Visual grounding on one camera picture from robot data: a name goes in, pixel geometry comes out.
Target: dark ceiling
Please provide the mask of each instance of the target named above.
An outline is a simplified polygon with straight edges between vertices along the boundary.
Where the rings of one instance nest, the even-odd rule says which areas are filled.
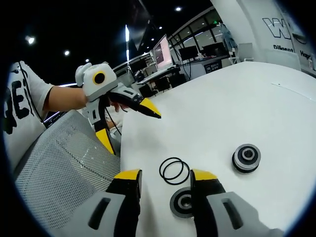
[[[210,0],[143,0],[154,27],[144,44],[152,48],[163,34],[168,36],[191,18],[212,6]],[[112,67],[126,61],[125,24],[133,12],[129,0],[96,1],[75,7],[46,5],[21,10],[21,31],[15,48],[16,60],[25,61],[44,81],[54,85],[75,82],[78,66],[107,61]],[[36,38],[32,45],[24,40]],[[131,52],[131,58],[137,55]]]

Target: person's arm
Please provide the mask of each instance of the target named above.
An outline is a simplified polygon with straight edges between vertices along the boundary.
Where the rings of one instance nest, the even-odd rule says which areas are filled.
[[[111,129],[112,127],[115,127],[112,121],[107,121],[107,124],[108,124],[109,129]]]
[[[44,111],[69,111],[85,107],[88,102],[82,88],[53,86],[47,95]]]

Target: chair backrest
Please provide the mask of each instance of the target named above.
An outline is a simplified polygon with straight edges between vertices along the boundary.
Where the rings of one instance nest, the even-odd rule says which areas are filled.
[[[299,56],[296,53],[279,49],[264,49],[266,62],[282,65],[301,71]]]
[[[170,88],[170,83],[167,77],[155,80],[155,85],[158,91],[167,90]]]
[[[88,120],[70,111],[48,128],[21,160],[15,184],[37,221],[48,230],[64,227],[73,212],[120,172]]]
[[[176,74],[174,76],[169,77],[169,82],[172,86],[172,88],[175,88],[183,83],[186,82],[186,78],[184,74]]]
[[[153,91],[150,89],[150,87],[146,84],[143,87],[139,88],[140,93],[143,97],[151,97],[154,95]]]
[[[240,43],[238,45],[238,57],[240,61],[243,61],[245,58],[253,58],[252,43]]]

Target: monitor screen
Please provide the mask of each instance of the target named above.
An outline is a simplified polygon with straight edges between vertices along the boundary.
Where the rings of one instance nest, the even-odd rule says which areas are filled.
[[[139,61],[134,61],[130,64],[130,68],[131,68],[133,73],[136,73],[145,67],[147,67],[145,59],[141,59]]]
[[[154,47],[154,56],[158,70],[172,65],[172,58],[167,36],[162,37],[159,43]]]
[[[211,56],[218,57],[218,56],[224,56],[228,54],[222,42],[204,46],[203,51],[209,57]]]
[[[179,53],[181,55],[182,60],[187,60],[187,59],[197,57],[198,56],[198,49],[196,46],[180,48]]]

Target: white tabletop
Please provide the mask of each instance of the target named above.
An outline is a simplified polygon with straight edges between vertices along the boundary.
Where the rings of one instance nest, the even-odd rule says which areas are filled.
[[[137,236],[196,235],[192,219],[170,211],[171,196],[190,182],[171,186],[161,179],[159,166],[169,157],[217,175],[225,190],[254,206],[269,228],[287,231],[295,224],[316,183],[315,78],[283,66],[243,62],[152,101],[162,118],[132,111],[122,132],[122,170],[143,170]],[[232,154],[245,143],[260,149],[261,162],[253,173],[239,174]],[[172,176],[179,167],[168,170]]]

